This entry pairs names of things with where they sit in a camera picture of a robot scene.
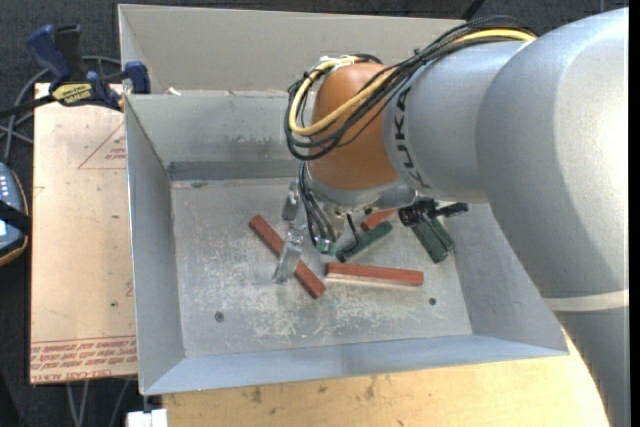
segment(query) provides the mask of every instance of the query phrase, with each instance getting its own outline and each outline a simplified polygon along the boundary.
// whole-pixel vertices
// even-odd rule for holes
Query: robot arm
[[[323,249],[357,212],[489,203],[618,418],[629,403],[628,24],[628,8],[540,38],[471,22],[396,66],[325,60],[292,87],[285,120]]]

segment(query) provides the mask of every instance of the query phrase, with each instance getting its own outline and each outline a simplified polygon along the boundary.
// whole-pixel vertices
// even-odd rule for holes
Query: blue clamp
[[[53,25],[45,25],[36,30],[27,40],[27,51],[33,60],[53,75],[53,81],[49,85],[49,95],[68,107],[99,105],[117,111],[122,110],[122,95],[103,82],[95,71],[87,72],[84,80],[70,80],[73,70],[65,56],[56,48],[53,35]],[[127,63],[124,75],[129,80],[126,92],[136,94],[151,92],[147,69],[140,61]]]

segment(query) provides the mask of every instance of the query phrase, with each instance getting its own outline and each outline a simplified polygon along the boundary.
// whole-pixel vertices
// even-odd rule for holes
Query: red rectangular stick
[[[254,215],[251,221],[249,221],[249,227],[274,255],[277,257],[280,256],[284,241],[261,215]],[[314,299],[324,294],[327,289],[320,278],[318,278],[302,260],[298,262],[294,276]]]
[[[360,223],[360,228],[362,228],[362,231],[364,232],[373,230],[382,221],[384,221],[388,217],[391,217],[391,215],[396,212],[397,210],[379,210],[378,212],[371,214],[364,221],[362,221],[362,223]]]
[[[394,269],[391,267],[373,267],[371,265],[354,265],[350,263],[328,264],[327,278],[409,287],[419,287],[424,283],[424,273],[420,271]]]

